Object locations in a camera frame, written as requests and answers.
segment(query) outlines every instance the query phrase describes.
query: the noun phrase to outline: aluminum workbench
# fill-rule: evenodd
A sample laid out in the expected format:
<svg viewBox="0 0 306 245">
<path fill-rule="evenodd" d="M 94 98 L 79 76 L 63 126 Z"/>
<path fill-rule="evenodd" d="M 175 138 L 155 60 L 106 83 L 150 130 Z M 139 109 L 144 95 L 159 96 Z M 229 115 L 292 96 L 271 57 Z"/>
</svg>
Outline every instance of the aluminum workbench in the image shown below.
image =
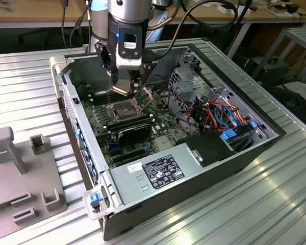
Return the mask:
<svg viewBox="0 0 306 245">
<path fill-rule="evenodd" d="M 214 45 L 190 39 L 274 119 L 287 135 L 242 172 L 104 242 L 87 217 L 85 191 L 62 122 L 48 59 L 82 48 L 0 55 L 0 126 L 15 141 L 50 138 L 68 209 L 0 239 L 0 244 L 302 244 L 306 243 L 306 126 Z M 151 46 L 166 45 L 167 42 Z M 217 85 L 206 68 L 202 73 Z"/>
</svg>

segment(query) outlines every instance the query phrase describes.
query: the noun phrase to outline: power supply label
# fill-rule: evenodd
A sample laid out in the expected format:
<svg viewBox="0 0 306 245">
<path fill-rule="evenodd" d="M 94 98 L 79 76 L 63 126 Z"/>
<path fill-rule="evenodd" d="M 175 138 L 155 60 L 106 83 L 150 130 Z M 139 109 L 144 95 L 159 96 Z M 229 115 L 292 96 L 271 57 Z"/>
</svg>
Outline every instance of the power supply label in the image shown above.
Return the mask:
<svg viewBox="0 0 306 245">
<path fill-rule="evenodd" d="M 172 155 L 143 164 L 142 167 L 154 189 L 185 177 Z"/>
</svg>

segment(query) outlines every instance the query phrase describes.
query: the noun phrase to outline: motherboard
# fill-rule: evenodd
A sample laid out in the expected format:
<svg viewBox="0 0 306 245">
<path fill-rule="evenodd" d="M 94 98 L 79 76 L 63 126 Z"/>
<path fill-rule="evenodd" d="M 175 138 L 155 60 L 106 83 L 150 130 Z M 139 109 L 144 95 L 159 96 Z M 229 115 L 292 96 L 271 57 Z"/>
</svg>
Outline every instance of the motherboard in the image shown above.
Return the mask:
<svg viewBox="0 0 306 245">
<path fill-rule="evenodd" d="M 111 168 L 171 148 L 188 135 L 168 110 L 164 92 L 150 87 L 143 87 L 131 99 L 82 104 Z"/>
</svg>

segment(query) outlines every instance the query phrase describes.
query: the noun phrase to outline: wooden desk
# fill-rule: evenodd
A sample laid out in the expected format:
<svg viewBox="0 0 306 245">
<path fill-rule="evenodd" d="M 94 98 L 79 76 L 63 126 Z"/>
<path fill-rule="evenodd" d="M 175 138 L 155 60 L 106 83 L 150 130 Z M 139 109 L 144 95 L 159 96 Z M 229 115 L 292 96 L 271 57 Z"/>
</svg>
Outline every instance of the wooden desk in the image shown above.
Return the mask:
<svg viewBox="0 0 306 245">
<path fill-rule="evenodd" d="M 278 17 L 269 11 L 265 9 L 265 6 L 255 4 L 258 9 L 253 12 L 251 11 L 250 14 L 245 15 L 243 18 L 243 26 L 241 27 L 237 38 L 234 40 L 229 52 L 228 57 L 232 58 L 238 49 L 241 41 L 245 37 L 250 25 L 252 23 L 299 23 L 302 22 L 302 27 L 306 27 L 306 15 L 299 17 L 298 14 L 294 16 L 285 16 L 285 17 Z M 232 14 L 224 14 L 220 12 L 216 5 L 212 5 L 209 7 L 206 6 L 199 6 L 196 9 L 192 11 L 192 15 L 195 16 L 197 19 L 208 23 L 208 24 L 223 24 L 227 23 L 232 20 L 233 15 Z M 171 6 L 169 8 L 170 15 L 173 14 L 175 10 L 175 6 Z M 171 22 L 171 24 L 177 24 L 180 22 L 182 17 L 184 16 L 184 11 L 182 8 L 178 11 L 176 17 L 174 18 L 174 21 Z M 195 22 L 192 21 L 190 18 L 187 18 L 184 24 L 194 24 Z M 293 44 L 290 43 L 288 45 L 288 48 L 286 49 L 286 54 L 288 53 L 287 50 L 290 50 L 292 48 Z"/>
<path fill-rule="evenodd" d="M 0 28 L 60 27 L 62 6 L 60 0 L 8 0 L 15 11 L 0 9 Z M 74 26 L 85 8 L 83 0 L 69 0 L 65 26 Z"/>
<path fill-rule="evenodd" d="M 245 15 L 243 19 L 243 23 L 253 21 L 256 22 L 306 22 L 306 16 L 302 16 L 301 20 L 299 16 L 286 16 L 286 17 L 277 17 L 274 14 L 267 11 L 265 8 L 263 8 L 263 5 L 255 4 L 258 9 L 253 12 L 251 11 L 250 14 Z M 212 5 L 210 7 L 205 6 L 199 6 L 196 9 L 194 9 L 191 14 L 195 16 L 197 19 L 202 20 L 206 23 L 217 23 L 217 22 L 228 22 L 233 18 L 232 14 L 224 14 L 220 12 L 216 5 Z M 174 13 L 175 6 L 169 7 L 168 11 L 169 14 L 172 15 Z M 184 11 L 182 8 L 179 9 L 177 15 L 174 18 L 174 22 L 179 22 L 182 17 L 184 16 Z M 192 21 L 190 18 L 186 19 L 185 23 L 190 23 Z"/>
<path fill-rule="evenodd" d="M 0 9 L 0 28 L 41 28 L 41 27 L 60 27 L 62 18 L 62 7 L 60 0 L 9 0 L 10 7 L 14 12 L 9 12 Z M 277 17 L 265 10 L 262 6 L 257 5 L 259 9 L 245 16 L 242 23 L 243 26 L 234 41 L 228 56 L 232 58 L 242 39 L 246 35 L 252 23 L 288 23 L 288 22 L 303 22 L 303 27 L 306 27 L 306 16 L 301 19 L 296 16 Z M 82 14 L 85 8 L 83 0 L 69 0 L 69 6 L 66 9 L 65 26 L 73 27 L 75 21 Z M 175 6 L 169 8 L 170 15 L 173 14 Z M 171 24 L 178 24 L 184 12 L 179 10 L 175 20 Z M 223 14 L 217 10 L 217 6 L 210 7 L 199 6 L 192 11 L 197 19 L 209 24 L 221 24 L 231 21 L 232 15 Z M 85 15 L 82 26 L 87 26 L 87 16 Z M 185 24 L 195 23 L 187 18 Z"/>
</svg>

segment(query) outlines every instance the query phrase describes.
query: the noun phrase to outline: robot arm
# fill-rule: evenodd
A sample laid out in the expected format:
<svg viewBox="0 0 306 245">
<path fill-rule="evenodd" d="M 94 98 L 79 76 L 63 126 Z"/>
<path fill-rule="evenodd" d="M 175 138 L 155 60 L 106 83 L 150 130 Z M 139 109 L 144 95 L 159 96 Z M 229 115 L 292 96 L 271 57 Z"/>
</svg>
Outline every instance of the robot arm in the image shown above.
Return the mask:
<svg viewBox="0 0 306 245">
<path fill-rule="evenodd" d="M 125 96 L 134 93 L 134 87 L 144 83 L 156 65 L 156 55 L 144 49 L 146 34 L 148 30 L 164 26 L 170 18 L 149 27 L 148 19 L 153 10 L 151 0 L 108 0 L 107 23 L 100 23 L 101 29 L 108 26 L 107 41 L 101 38 L 94 45 L 100 65 L 111 78 L 110 89 Z M 119 79 L 120 69 L 128 71 L 130 81 Z"/>
</svg>

